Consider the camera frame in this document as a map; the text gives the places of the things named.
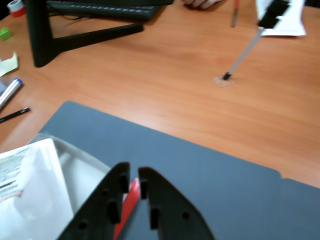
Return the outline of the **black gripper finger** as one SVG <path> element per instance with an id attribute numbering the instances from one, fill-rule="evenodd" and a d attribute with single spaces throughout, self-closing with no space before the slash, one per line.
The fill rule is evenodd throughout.
<path id="1" fill-rule="evenodd" d="M 123 195 L 129 192 L 130 164 L 115 165 L 97 185 L 58 237 L 60 240 L 112 240 L 121 222 Z"/>
<path id="2" fill-rule="evenodd" d="M 198 209 L 151 167 L 138 169 L 140 196 L 146 200 L 149 225 L 159 240 L 214 240 Z"/>

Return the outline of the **person's hand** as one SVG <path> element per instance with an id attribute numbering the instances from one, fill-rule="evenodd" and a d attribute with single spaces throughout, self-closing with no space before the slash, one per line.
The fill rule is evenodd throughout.
<path id="1" fill-rule="evenodd" d="M 183 4 L 190 9 L 207 10 L 222 0 L 182 0 Z"/>

